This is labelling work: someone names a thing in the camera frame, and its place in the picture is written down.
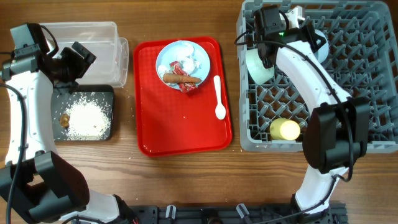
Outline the white plastic spoon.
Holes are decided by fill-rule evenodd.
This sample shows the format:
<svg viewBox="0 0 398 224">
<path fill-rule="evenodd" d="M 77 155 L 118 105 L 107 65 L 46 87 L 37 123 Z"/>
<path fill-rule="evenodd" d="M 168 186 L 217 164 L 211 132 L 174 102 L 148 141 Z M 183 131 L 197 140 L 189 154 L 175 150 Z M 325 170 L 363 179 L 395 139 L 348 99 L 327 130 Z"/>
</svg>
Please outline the white plastic spoon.
<svg viewBox="0 0 398 224">
<path fill-rule="evenodd" d="M 215 108 L 215 115 L 218 119 L 222 120 L 226 116 L 226 108 L 222 104 L 222 99 L 221 99 L 221 78 L 219 75 L 215 75 L 213 78 L 213 83 L 215 86 L 215 92 L 216 92 L 216 108 Z"/>
</svg>

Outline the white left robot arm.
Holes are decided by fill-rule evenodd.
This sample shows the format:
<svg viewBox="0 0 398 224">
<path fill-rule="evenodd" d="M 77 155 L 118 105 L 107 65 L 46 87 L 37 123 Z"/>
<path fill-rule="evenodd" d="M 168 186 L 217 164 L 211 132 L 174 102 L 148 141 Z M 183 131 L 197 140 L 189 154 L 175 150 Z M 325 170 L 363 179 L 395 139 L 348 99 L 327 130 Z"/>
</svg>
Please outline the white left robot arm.
<svg viewBox="0 0 398 224">
<path fill-rule="evenodd" d="M 50 103 L 58 83 L 77 85 L 96 57 L 80 43 L 50 48 L 50 31 L 37 23 L 11 29 L 15 48 L 1 66 L 9 94 L 11 135 L 1 197 L 6 222 L 16 212 L 27 223 L 139 223 L 138 214 L 117 195 L 88 188 L 83 174 L 58 154 Z"/>
</svg>

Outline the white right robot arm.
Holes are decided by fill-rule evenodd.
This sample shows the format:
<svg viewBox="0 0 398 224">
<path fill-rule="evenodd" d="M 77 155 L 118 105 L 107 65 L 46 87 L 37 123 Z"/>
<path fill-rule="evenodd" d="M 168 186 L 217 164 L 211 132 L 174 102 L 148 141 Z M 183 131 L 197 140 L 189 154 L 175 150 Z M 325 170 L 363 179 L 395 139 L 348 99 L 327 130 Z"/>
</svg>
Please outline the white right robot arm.
<svg viewBox="0 0 398 224">
<path fill-rule="evenodd" d="M 266 6 L 253 17 L 260 65 L 287 75 L 310 112 L 302 140 L 308 169 L 292 197 L 298 220 L 310 222 L 326 214 L 338 181 L 349 182 L 355 162 L 367 153 L 369 101 L 353 98 L 323 68 L 327 38 L 303 23 L 301 7 L 283 13 L 276 5 Z"/>
</svg>

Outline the light blue plate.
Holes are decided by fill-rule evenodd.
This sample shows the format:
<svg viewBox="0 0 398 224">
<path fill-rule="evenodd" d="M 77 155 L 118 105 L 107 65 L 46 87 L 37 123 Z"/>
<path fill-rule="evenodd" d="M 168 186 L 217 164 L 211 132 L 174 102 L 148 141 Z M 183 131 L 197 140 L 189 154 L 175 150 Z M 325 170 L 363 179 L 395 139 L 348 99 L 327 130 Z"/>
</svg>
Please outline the light blue plate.
<svg viewBox="0 0 398 224">
<path fill-rule="evenodd" d="M 167 86 L 188 92 L 201 85 L 210 73 L 210 58 L 203 47 L 188 41 L 178 40 L 166 45 L 158 54 L 155 62 L 160 80 Z M 199 82 L 166 82 L 164 76 L 169 73 L 185 75 L 199 79 Z"/>
</svg>

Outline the brown sausage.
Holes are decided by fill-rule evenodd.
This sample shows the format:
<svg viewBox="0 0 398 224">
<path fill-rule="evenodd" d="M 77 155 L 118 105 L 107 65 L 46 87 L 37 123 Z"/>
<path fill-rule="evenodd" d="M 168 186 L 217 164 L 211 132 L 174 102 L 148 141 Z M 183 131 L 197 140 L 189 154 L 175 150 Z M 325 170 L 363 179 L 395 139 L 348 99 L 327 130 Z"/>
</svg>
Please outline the brown sausage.
<svg viewBox="0 0 398 224">
<path fill-rule="evenodd" d="M 200 83 L 201 79 L 186 75 L 178 75 L 174 73 L 165 73 L 163 75 L 163 81 L 165 83 Z"/>
</svg>

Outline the green bowl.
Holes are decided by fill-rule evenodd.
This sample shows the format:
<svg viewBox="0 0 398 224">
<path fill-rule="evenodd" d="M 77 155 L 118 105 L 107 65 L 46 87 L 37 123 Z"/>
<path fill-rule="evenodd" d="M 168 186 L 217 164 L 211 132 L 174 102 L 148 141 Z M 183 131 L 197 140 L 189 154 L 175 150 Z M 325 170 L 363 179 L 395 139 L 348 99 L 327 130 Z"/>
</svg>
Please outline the green bowl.
<svg viewBox="0 0 398 224">
<path fill-rule="evenodd" d="M 245 61 L 248 72 L 257 85 L 262 85 L 274 77 L 274 66 L 267 58 L 260 58 L 258 49 L 247 50 Z"/>
</svg>

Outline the light blue bowl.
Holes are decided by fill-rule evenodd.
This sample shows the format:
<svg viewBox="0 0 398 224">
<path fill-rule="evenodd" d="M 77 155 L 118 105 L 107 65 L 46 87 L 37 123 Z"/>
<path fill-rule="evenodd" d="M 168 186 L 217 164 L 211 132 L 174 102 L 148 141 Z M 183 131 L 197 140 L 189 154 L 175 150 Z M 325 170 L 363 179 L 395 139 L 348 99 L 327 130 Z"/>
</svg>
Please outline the light blue bowl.
<svg viewBox="0 0 398 224">
<path fill-rule="evenodd" d="M 314 53 L 314 56 L 318 62 L 323 63 L 329 54 L 329 44 L 325 34 L 322 31 L 315 29 L 315 33 L 320 35 L 325 40 L 324 44 L 322 43 L 322 39 L 317 41 L 317 43 L 320 44 L 320 48 Z"/>
</svg>

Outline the red snack wrapper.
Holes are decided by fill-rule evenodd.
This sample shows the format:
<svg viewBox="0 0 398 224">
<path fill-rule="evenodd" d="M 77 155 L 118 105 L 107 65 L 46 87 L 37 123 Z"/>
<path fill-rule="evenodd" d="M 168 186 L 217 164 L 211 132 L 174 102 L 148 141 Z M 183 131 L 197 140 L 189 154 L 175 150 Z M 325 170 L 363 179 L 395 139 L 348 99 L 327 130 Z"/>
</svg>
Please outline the red snack wrapper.
<svg viewBox="0 0 398 224">
<path fill-rule="evenodd" d="M 172 69 L 172 73 L 174 73 L 176 75 L 190 77 L 190 75 L 187 72 L 183 71 L 182 66 L 178 61 L 174 61 L 174 62 L 170 63 L 170 68 Z M 196 89 L 197 85 L 193 82 L 179 83 L 178 87 L 180 88 L 181 92 L 188 93 L 189 91 Z"/>
</svg>

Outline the yellow plastic cup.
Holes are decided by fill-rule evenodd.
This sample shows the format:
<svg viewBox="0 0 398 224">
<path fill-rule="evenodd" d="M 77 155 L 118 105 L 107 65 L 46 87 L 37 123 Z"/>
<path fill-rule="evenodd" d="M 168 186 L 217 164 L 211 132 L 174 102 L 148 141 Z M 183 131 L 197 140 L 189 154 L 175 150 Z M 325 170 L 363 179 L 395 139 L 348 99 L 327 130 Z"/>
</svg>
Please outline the yellow plastic cup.
<svg viewBox="0 0 398 224">
<path fill-rule="evenodd" d="M 285 118 L 273 120 L 270 126 L 271 137 L 276 140 L 296 140 L 300 133 L 301 130 L 299 124 Z"/>
</svg>

